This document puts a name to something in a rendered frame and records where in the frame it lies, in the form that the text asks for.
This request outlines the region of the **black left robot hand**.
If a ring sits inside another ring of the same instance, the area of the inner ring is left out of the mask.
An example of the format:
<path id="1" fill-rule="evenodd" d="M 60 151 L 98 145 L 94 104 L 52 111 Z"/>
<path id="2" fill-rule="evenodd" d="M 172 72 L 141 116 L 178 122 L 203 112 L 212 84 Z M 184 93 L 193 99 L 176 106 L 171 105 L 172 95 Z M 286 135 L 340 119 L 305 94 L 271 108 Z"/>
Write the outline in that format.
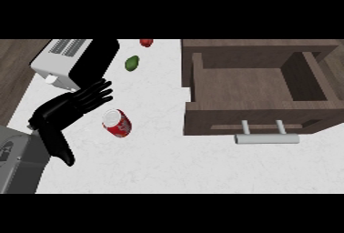
<path id="1" fill-rule="evenodd" d="M 72 167 L 76 157 L 63 131 L 75 122 L 113 100 L 111 81 L 101 79 L 86 89 L 66 93 L 46 102 L 36 110 L 29 123 L 39 132 L 49 154 L 60 157 Z"/>

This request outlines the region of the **red soda can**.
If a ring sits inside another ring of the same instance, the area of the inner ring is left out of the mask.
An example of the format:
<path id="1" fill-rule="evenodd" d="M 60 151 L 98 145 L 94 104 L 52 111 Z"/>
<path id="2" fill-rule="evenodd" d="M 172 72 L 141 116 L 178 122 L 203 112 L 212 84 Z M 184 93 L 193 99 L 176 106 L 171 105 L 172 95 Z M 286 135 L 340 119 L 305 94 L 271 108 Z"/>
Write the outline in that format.
<path id="1" fill-rule="evenodd" d="M 103 118 L 103 126 L 116 137 L 128 137 L 132 131 L 132 123 L 126 113 L 120 109 L 111 109 Z"/>

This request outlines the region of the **brown wooden drawer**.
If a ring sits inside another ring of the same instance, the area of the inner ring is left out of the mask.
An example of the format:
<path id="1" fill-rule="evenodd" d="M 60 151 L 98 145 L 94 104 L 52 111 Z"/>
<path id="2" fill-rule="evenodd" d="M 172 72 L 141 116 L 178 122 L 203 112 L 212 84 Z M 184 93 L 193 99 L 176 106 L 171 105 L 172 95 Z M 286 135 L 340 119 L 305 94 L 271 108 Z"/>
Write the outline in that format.
<path id="1" fill-rule="evenodd" d="M 188 136 L 277 133 L 277 121 L 290 133 L 314 134 L 344 123 L 344 100 L 309 52 L 292 54 L 278 68 L 207 68 L 193 55 Z"/>

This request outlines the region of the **white toaster appliance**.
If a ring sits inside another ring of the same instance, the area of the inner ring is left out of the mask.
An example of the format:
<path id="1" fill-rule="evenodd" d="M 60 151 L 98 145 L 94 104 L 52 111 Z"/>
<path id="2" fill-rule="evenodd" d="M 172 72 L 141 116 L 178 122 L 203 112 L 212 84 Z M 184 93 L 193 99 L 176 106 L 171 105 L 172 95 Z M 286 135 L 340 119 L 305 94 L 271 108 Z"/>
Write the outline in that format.
<path id="1" fill-rule="evenodd" d="M 30 67 L 48 84 L 69 91 L 86 89 L 104 77 L 120 50 L 119 40 L 54 39 Z"/>

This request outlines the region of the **green vegetable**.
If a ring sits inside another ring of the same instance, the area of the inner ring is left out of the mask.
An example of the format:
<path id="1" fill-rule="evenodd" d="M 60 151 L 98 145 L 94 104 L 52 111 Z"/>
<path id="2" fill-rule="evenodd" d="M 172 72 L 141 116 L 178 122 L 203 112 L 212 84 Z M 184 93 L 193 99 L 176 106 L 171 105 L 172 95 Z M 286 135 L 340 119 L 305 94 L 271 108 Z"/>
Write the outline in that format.
<path id="1" fill-rule="evenodd" d="M 134 56 L 126 61 L 126 70 L 132 72 L 138 67 L 141 63 L 141 58 L 138 56 Z"/>

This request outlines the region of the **brown wooden cabinet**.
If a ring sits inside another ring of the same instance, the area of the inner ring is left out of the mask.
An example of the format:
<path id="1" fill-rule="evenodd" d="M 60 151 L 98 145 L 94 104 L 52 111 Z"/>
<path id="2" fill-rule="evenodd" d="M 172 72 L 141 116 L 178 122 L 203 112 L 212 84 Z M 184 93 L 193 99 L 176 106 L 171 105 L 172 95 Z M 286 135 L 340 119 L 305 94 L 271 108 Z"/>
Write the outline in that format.
<path id="1" fill-rule="evenodd" d="M 191 86 L 194 54 L 207 68 L 281 68 L 303 53 L 321 62 L 337 47 L 336 39 L 184 39 L 182 87 Z"/>

